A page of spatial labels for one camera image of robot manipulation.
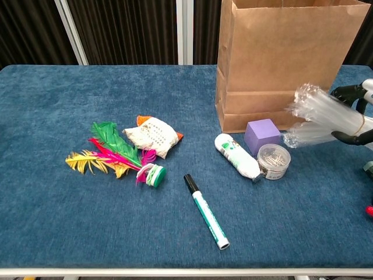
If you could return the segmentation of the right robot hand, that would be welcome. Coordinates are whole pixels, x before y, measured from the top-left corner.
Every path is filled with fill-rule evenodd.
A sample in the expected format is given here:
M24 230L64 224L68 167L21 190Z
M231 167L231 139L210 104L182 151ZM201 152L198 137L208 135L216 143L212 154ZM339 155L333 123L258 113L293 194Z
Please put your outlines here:
M366 79L359 85L340 86L331 92L344 105L351 107L358 100L356 110L360 114L365 113L368 103L372 104L372 79ZM367 145L372 143L372 129L359 136L347 135L340 131L333 131L332 136L348 145Z

